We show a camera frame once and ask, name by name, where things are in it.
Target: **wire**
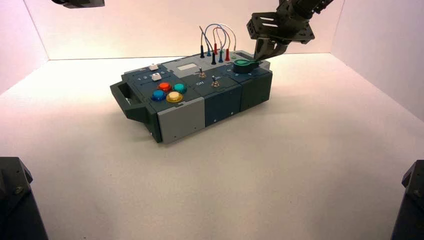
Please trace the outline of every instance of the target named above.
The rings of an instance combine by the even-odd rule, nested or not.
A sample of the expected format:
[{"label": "wire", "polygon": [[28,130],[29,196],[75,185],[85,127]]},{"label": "wire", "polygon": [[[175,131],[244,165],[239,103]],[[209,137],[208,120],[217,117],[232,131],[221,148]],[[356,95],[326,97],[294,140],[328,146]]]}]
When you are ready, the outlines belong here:
[{"label": "wire", "polygon": [[214,48],[212,47],[212,44],[211,44],[211,42],[209,41],[209,39],[206,37],[206,34],[205,34],[205,32],[203,31],[202,27],[201,27],[201,26],[199,26],[199,28],[200,28],[200,30],[201,30],[200,45],[203,45],[203,36],[204,36],[204,39],[206,40],[207,51],[209,52],[209,51],[210,51],[210,49],[212,49],[212,50],[213,50]]},{"label": "wire", "polygon": [[[223,29],[223,28],[219,28],[219,27],[215,27],[214,29],[213,29],[213,39],[215,40],[215,30],[217,30],[217,29],[221,29],[223,32],[224,32],[224,34],[226,34],[227,36],[228,36],[228,41],[229,41],[229,43],[228,43],[228,48],[230,48],[230,45],[231,45],[231,38],[230,38],[230,35],[228,34],[228,32],[225,30],[225,29]],[[219,43],[221,43],[221,45],[222,45],[222,41],[221,41],[221,37],[220,37],[220,35],[218,34],[218,31],[216,31],[216,35],[218,35],[218,39],[219,39]]]},{"label": "wire", "polygon": [[[204,37],[206,38],[206,34],[207,34],[207,32],[208,32],[208,28],[210,27],[210,26],[218,26],[219,28],[221,28],[221,29],[223,29],[223,27],[220,25],[220,24],[217,24],[217,23],[212,23],[212,24],[209,24],[207,27],[206,27],[206,29],[204,30]],[[224,39],[224,44],[223,45],[225,45],[227,43],[227,35],[225,35],[225,39]]]},{"label": "wire", "polygon": [[228,29],[232,32],[232,35],[234,36],[234,52],[235,52],[235,51],[236,51],[236,46],[237,46],[237,38],[236,38],[236,34],[235,34],[235,33],[234,33],[234,31],[231,29],[231,27],[227,26],[226,24],[220,23],[219,25],[220,25],[220,26],[224,26],[224,27],[228,28]]}]

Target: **white button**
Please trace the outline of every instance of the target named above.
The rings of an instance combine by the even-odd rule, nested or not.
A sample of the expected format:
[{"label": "white button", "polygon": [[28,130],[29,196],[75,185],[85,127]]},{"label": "white button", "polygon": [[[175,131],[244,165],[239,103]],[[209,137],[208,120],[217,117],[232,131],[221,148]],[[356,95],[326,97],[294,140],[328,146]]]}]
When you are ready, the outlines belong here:
[{"label": "white button", "polygon": [[153,74],[151,75],[151,79],[152,79],[153,81],[159,81],[159,80],[161,80],[161,79],[162,79],[162,77],[161,77],[161,75],[160,75],[159,73],[153,73]]},{"label": "white button", "polygon": [[152,65],[148,66],[148,69],[150,69],[150,71],[155,71],[155,70],[158,70],[159,67],[158,67],[157,64],[152,64]]}]

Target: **blue button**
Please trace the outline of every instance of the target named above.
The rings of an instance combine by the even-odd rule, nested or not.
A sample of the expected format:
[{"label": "blue button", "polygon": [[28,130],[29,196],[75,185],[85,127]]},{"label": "blue button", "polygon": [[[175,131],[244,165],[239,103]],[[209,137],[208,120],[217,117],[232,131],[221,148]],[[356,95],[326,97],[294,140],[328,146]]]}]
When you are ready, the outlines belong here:
[{"label": "blue button", "polygon": [[179,92],[180,94],[183,94],[187,91],[186,86],[184,86],[184,84],[182,83],[178,83],[175,84],[175,86],[173,86],[174,91]]},{"label": "blue button", "polygon": [[151,96],[151,99],[153,101],[159,102],[162,100],[165,100],[167,98],[167,94],[162,90],[156,90],[153,92],[153,96]]}]

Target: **screw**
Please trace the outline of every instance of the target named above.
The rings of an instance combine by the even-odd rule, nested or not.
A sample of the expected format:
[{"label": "screw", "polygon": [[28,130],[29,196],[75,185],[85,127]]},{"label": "screw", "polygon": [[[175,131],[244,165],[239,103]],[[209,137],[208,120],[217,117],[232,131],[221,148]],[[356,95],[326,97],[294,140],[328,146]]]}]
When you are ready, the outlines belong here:
[{"label": "screw", "polygon": [[18,186],[17,188],[14,189],[13,194],[18,195],[18,194],[22,193],[23,190],[24,190],[23,187]]},{"label": "screw", "polygon": [[414,191],[413,191],[413,194],[414,194],[415,196],[417,196],[418,198],[422,198],[422,197],[423,197],[423,195],[421,194],[420,190],[414,190]]}]

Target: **white wall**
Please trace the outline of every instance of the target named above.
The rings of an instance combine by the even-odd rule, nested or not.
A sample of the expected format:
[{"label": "white wall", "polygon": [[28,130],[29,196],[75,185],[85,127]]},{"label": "white wall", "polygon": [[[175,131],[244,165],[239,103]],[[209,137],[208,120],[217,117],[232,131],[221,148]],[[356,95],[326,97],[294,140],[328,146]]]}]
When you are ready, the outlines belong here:
[{"label": "white wall", "polygon": [[346,0],[332,48],[336,57],[421,120],[423,23],[423,0]]},{"label": "white wall", "polygon": [[[328,53],[344,0],[335,0],[311,25],[316,40],[288,53]],[[186,56],[200,51],[199,25],[226,23],[237,48],[252,52],[246,24],[252,13],[275,12],[278,0],[106,0],[105,7],[67,9],[50,0],[25,0],[50,59]]]},{"label": "white wall", "polygon": [[0,0],[0,94],[47,60],[23,0]]}]

